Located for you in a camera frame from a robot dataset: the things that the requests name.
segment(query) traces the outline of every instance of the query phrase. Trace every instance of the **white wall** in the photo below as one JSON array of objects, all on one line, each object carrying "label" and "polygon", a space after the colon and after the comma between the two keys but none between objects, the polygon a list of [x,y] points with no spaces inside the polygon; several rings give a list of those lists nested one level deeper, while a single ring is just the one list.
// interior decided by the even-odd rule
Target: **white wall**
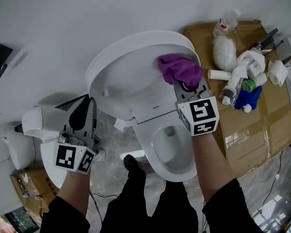
[{"label": "white wall", "polygon": [[241,19],[291,31],[291,0],[0,0],[0,42],[15,49],[0,80],[0,123],[86,93],[92,59],[124,36],[180,31],[234,7]]},{"label": "white wall", "polygon": [[8,147],[0,139],[0,215],[22,206],[10,180],[15,168],[9,157]]}]

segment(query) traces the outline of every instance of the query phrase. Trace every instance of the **toilet paper roll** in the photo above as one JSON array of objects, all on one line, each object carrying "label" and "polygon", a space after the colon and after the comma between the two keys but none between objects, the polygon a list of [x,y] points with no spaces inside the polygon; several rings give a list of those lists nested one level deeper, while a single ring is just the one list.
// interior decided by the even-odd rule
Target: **toilet paper roll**
[{"label": "toilet paper roll", "polygon": [[231,73],[219,70],[208,70],[208,78],[212,80],[226,80],[231,79]]},{"label": "toilet paper roll", "polygon": [[281,87],[288,74],[288,69],[280,60],[276,60],[274,64],[269,67],[268,74],[271,82]]}]

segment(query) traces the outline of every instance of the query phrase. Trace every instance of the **cardboard box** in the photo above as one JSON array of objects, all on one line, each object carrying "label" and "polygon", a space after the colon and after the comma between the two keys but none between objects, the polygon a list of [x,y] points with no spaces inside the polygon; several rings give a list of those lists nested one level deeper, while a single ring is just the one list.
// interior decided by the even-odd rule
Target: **cardboard box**
[{"label": "cardboard box", "polygon": [[30,216],[41,226],[42,215],[59,189],[52,183],[45,169],[23,171],[10,176],[13,187]]},{"label": "cardboard box", "polygon": [[[279,87],[269,80],[263,85],[256,110],[248,114],[221,103],[219,95],[226,81],[207,78],[208,69],[217,69],[212,59],[215,24],[187,27],[184,35],[193,43],[204,68],[204,77],[217,98],[220,121],[213,135],[239,177],[259,167],[291,143],[291,106],[286,84]],[[236,33],[228,37],[234,40],[239,56],[265,35],[260,21],[242,21]],[[277,60],[274,51],[266,59],[266,69],[269,60]]]}]

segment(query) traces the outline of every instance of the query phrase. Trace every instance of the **leg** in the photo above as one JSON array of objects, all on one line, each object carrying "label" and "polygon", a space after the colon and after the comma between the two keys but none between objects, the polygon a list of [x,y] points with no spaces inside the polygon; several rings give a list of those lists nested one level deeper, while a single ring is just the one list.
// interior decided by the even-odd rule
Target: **leg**
[{"label": "leg", "polygon": [[198,219],[182,182],[166,182],[152,219],[166,232],[198,232]]},{"label": "leg", "polygon": [[101,233],[116,232],[121,227],[125,232],[139,232],[140,228],[148,225],[149,217],[146,213],[144,196],[146,174],[138,167],[137,162],[133,163],[133,167],[127,167],[125,161],[132,161],[132,159],[125,158],[124,165],[129,170],[128,180],[122,193],[109,203]]}]

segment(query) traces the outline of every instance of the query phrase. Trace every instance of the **plastic bottle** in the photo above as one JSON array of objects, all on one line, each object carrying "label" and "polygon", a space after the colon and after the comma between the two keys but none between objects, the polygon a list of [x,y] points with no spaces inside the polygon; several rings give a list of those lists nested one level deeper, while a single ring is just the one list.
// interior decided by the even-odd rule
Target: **plastic bottle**
[{"label": "plastic bottle", "polygon": [[231,101],[234,100],[237,96],[236,87],[240,82],[240,77],[232,77],[228,82],[227,85],[222,90],[222,104],[230,105]]},{"label": "plastic bottle", "polygon": [[241,16],[241,12],[238,9],[234,9],[230,12],[224,13],[220,18],[217,25],[214,27],[213,35],[227,35],[233,31],[238,25],[238,18]]},{"label": "plastic bottle", "polygon": [[267,81],[267,78],[268,78],[268,76],[265,72],[260,73],[259,75],[257,75],[253,79],[245,80],[242,83],[242,88],[243,88],[243,90],[245,90],[247,92],[253,92],[255,88],[257,88],[260,85],[265,84]]}]

